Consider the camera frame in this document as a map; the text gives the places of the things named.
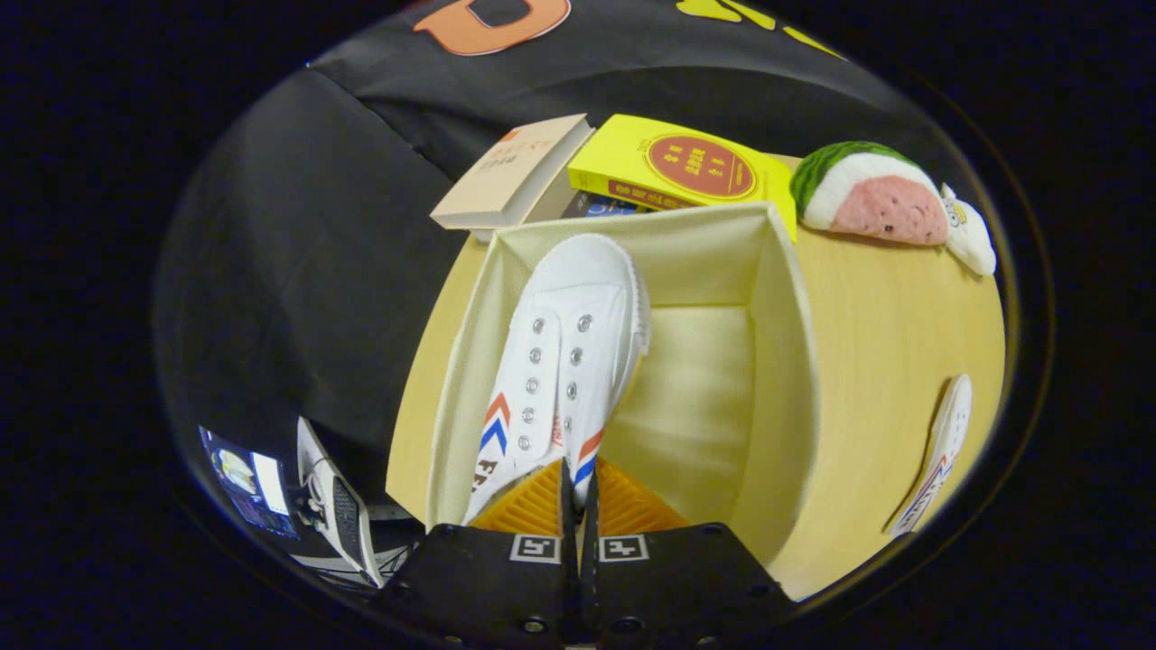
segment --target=monitor screen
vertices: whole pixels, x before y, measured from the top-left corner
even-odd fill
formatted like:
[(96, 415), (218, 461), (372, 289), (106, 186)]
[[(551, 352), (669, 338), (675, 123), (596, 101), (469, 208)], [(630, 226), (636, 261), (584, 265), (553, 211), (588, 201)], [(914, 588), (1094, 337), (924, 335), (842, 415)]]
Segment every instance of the monitor screen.
[(301, 539), (286, 503), (281, 461), (199, 428), (213, 471), (240, 516), (259, 529)]

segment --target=open box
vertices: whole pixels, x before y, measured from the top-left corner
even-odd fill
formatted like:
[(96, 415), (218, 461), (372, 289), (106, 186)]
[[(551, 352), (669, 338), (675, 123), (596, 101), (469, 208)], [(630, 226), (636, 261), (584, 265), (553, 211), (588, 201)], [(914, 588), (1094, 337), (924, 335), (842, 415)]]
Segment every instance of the open box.
[(461, 523), (514, 306), (538, 261), (579, 232), (622, 244), (652, 304), (650, 355), (606, 427), (600, 453), (692, 523), (728, 524), (770, 563), (803, 501), (820, 384), (802, 273), (768, 202), (498, 232), (450, 353), (427, 526)]

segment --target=beige book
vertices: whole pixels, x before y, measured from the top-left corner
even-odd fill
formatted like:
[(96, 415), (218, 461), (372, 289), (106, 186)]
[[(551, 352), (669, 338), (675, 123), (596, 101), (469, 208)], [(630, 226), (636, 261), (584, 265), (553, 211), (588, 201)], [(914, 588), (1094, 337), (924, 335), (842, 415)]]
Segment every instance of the beige book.
[(585, 113), (512, 130), (469, 168), (430, 216), (443, 228), (472, 230), (483, 242), (496, 229), (558, 219), (577, 193), (566, 164), (593, 132)]

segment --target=red circular label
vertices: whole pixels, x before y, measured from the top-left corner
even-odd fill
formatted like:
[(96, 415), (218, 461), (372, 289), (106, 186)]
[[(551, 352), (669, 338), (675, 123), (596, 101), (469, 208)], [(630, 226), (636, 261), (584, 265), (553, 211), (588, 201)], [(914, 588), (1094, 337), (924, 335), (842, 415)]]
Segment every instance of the red circular label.
[(742, 157), (722, 145), (690, 135), (659, 138), (647, 152), (654, 171), (691, 192), (735, 198), (755, 187), (755, 176)]

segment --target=wooden table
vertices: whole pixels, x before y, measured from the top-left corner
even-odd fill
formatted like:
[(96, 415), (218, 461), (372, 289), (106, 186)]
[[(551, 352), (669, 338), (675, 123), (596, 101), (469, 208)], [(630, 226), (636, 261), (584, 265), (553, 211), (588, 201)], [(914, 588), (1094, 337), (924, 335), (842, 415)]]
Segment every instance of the wooden table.
[[(792, 169), (799, 163), (775, 157)], [(920, 472), (943, 389), (968, 372), (975, 387), (968, 438), (920, 526), (961, 485), (995, 419), (1005, 337), (994, 279), (976, 276), (943, 248), (800, 228), (795, 250), (818, 348), (821, 433), (799, 518), (768, 569), (800, 599), (890, 540), (884, 525)], [(486, 245), (474, 238), (462, 248), (430, 315), (398, 414), (386, 492), (418, 516), (425, 512), (430, 438), (450, 348), (484, 257)], [(759, 471), (775, 471), (775, 461), (761, 459)]]

